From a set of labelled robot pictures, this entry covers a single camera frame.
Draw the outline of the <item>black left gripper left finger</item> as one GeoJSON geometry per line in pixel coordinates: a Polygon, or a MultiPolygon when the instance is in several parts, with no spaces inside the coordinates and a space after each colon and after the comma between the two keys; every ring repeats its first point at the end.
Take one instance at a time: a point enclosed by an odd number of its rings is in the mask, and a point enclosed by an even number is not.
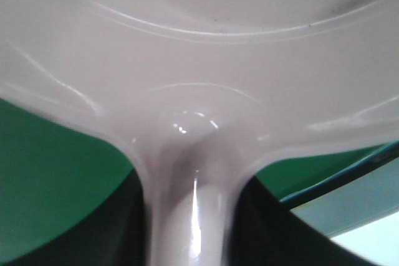
{"type": "Polygon", "coordinates": [[[131,171],[85,219],[10,265],[145,265],[142,185],[131,171]]]}

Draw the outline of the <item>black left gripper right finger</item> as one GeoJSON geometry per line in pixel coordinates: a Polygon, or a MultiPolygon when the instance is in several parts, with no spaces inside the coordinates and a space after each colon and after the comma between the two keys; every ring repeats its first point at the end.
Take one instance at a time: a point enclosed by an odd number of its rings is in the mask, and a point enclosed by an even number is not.
{"type": "Polygon", "coordinates": [[[234,208],[227,265],[370,265],[296,217],[258,180],[234,208]]]}

